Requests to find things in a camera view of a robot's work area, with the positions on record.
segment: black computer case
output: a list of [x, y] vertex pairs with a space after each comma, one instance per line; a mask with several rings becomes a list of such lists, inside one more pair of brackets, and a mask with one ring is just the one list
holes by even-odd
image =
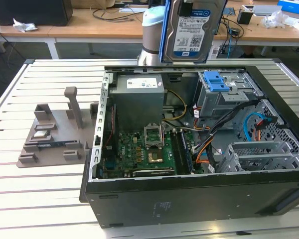
[[73, 13], [71, 0], [0, 0], [0, 25], [13, 19], [37, 25], [66, 26]]
[[[263, 99], [283, 117], [284, 127], [292, 128], [299, 143], [296, 114], [256, 67], [246, 66], [244, 71], [262, 90]], [[102, 228], [276, 216], [299, 204], [299, 170], [103, 181], [89, 179], [93, 173], [89, 160], [85, 166], [81, 199], [89, 202]]]

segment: gray plastic stand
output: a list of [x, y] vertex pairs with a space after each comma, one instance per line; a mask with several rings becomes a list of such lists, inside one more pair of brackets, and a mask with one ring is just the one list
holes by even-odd
[[81, 110], [76, 87], [67, 87], [64, 96], [69, 110], [51, 111], [48, 104], [35, 108], [34, 120], [17, 167], [40, 167], [85, 163], [92, 147], [98, 104]]

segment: sticker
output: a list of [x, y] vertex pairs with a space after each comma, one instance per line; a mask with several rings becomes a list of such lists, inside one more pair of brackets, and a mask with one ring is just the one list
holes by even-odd
[[152, 217], [153, 218], [161, 218], [168, 214], [171, 208], [171, 202], [164, 202], [164, 203], [155, 203]]
[[219, 154], [222, 154], [221, 148], [217, 149], [216, 152], [214, 153], [214, 155], [219, 155]]
[[198, 110], [194, 110], [194, 117], [199, 118], [199, 111]]
[[210, 10], [194, 9], [191, 16], [181, 16], [178, 19], [174, 43], [174, 53], [177, 56], [195, 55], [201, 47], [205, 31], [203, 26], [209, 21]]
[[38, 144], [38, 148], [51, 147], [51, 144]]
[[128, 89], [157, 88], [156, 78], [133, 78], [127, 80]]
[[235, 82], [226, 82], [227, 86], [236, 86]]
[[211, 173], [214, 173], [214, 172], [215, 172], [214, 167], [211, 166], [210, 164], [208, 165], [208, 170], [209, 170], [209, 172], [211, 172]]

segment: plastic bag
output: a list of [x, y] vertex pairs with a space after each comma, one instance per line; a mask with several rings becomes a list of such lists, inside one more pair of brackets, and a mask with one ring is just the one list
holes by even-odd
[[17, 20], [13, 19], [14, 24], [13, 27], [18, 30], [21, 31], [23, 33], [25, 33], [26, 31], [34, 31], [34, 30], [38, 30], [38, 28], [35, 27], [35, 25], [33, 23], [22, 23], [22, 22], [18, 22]]
[[288, 18], [289, 16], [286, 14], [283, 14], [281, 10], [275, 11], [271, 14], [271, 16], [265, 16], [262, 19], [262, 24], [266, 28], [272, 28], [272, 27], [278, 27], [281, 26], [282, 28], [285, 27], [283, 22]]

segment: slatted table surface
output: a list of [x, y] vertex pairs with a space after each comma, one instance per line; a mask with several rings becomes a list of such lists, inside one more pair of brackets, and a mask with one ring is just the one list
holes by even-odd
[[[105, 66], [135, 64], [128, 59], [36, 60], [22, 66], [0, 99], [0, 238], [171, 237], [185, 235], [189, 228], [197, 230], [187, 235], [226, 232], [235, 238], [231, 232], [245, 230], [256, 235], [265, 230], [261, 235], [275, 232], [273, 238], [299, 238], [299, 206], [280, 217], [102, 230], [90, 206], [78, 200], [83, 164], [16, 167], [37, 104], [49, 103], [52, 110], [67, 109], [64, 88], [76, 86], [79, 105], [87, 109], [99, 100]], [[207, 64], [256, 65], [299, 116], [299, 81], [291, 73], [291, 77], [286, 75], [284, 66], [266, 59]]]

